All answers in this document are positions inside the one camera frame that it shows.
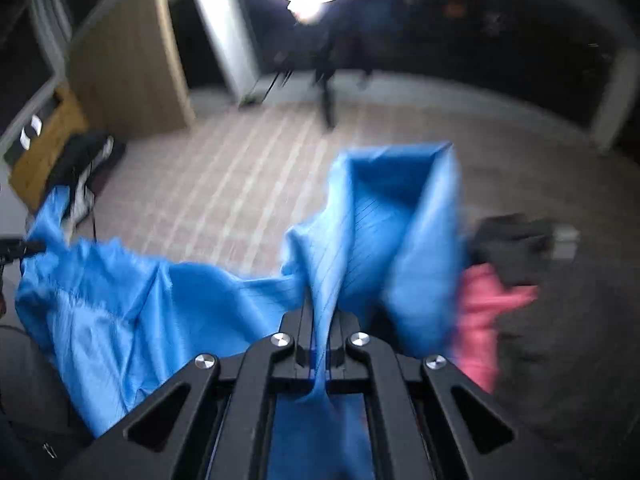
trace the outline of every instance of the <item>blue fabric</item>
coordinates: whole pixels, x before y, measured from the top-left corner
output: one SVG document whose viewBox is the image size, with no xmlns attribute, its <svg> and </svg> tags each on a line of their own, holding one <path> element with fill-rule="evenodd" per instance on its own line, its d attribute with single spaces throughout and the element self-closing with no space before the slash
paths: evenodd
<svg viewBox="0 0 640 480">
<path fill-rule="evenodd" d="M 16 307 L 95 435 L 108 430 L 201 352 L 229 356 L 276 332 L 314 299 L 314 389 L 276 406 L 270 478 L 372 478 L 361 396 L 324 392 L 334 309 L 366 328 L 383 301 L 402 350 L 446 352 L 462 270 L 458 170 L 448 144 L 341 155 L 324 211 L 287 231 L 279 276 L 247 280 L 217 267 L 131 253 L 118 240 L 67 247 L 56 188 L 30 231 L 47 252 L 22 263 Z"/>
</svg>

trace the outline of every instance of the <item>window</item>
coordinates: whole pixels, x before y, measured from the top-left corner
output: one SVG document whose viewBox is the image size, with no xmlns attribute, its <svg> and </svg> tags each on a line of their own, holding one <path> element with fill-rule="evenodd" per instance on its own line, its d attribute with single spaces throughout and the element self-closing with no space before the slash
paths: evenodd
<svg viewBox="0 0 640 480">
<path fill-rule="evenodd" d="M 52 76 L 27 11 L 0 46 L 0 135 Z"/>
</svg>

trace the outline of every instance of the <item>tiled floor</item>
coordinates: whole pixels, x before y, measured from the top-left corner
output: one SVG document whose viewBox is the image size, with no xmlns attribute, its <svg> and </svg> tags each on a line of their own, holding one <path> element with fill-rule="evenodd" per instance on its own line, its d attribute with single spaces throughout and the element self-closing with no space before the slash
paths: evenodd
<svg viewBox="0 0 640 480">
<path fill-rule="evenodd" d="M 98 238 L 275 272 L 286 228 L 322 208 L 340 150 L 441 140 L 460 160 L 468 225 L 491 214 L 551 216 L 617 254 L 638 254 L 640 168 L 626 160 L 487 120 L 357 104 L 339 105 L 330 134 L 314 105 L 293 104 L 217 110 L 188 134 L 131 142 L 96 204 Z"/>
</svg>

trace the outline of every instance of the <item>red cloth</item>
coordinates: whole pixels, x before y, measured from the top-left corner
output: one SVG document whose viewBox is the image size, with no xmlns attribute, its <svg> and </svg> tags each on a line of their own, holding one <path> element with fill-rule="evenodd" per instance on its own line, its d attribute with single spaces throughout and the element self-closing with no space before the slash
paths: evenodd
<svg viewBox="0 0 640 480">
<path fill-rule="evenodd" d="M 505 289 L 490 264 L 463 273 L 454 358 L 458 368 L 484 391 L 493 391 L 498 375 L 495 317 L 531 303 L 536 292 L 536 286 Z"/>
</svg>

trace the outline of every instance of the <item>wall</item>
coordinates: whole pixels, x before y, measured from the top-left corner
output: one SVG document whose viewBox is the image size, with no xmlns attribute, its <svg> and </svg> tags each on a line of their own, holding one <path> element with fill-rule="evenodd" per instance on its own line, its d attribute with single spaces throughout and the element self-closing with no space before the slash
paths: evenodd
<svg viewBox="0 0 640 480">
<path fill-rule="evenodd" d="M 22 236 L 27 218 L 27 209 L 14 195 L 9 187 L 8 168 L 0 162 L 0 237 Z M 2 293 L 7 303 L 7 314 L 0 320 L 3 324 L 20 326 L 20 321 L 14 310 L 14 293 L 20 281 L 18 264 L 4 268 L 2 276 Z"/>
</svg>

